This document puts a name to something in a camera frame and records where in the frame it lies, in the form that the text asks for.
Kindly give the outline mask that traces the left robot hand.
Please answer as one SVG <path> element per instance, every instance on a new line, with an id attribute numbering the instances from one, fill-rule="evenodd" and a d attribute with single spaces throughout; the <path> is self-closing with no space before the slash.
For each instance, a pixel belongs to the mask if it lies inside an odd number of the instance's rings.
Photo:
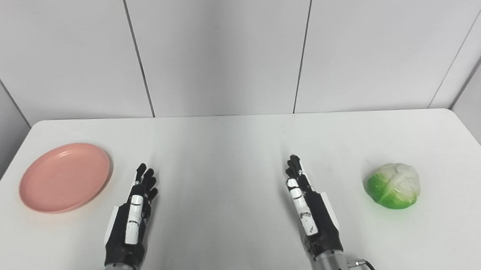
<path id="1" fill-rule="evenodd" d="M 145 256 L 143 242 L 152 214 L 152 201 L 158 195 L 154 169 L 141 163 L 127 201 L 117 208 L 105 249 L 104 265 L 124 264 L 138 269 Z"/>

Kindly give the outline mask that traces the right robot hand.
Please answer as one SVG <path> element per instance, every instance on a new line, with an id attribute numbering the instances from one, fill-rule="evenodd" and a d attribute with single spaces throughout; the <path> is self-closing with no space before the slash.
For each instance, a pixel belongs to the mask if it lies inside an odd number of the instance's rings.
<path id="1" fill-rule="evenodd" d="M 325 252 L 342 252 L 340 231 L 326 193 L 314 190 L 297 155 L 290 155 L 287 166 L 286 188 L 304 230 L 307 252 L 313 259 Z"/>

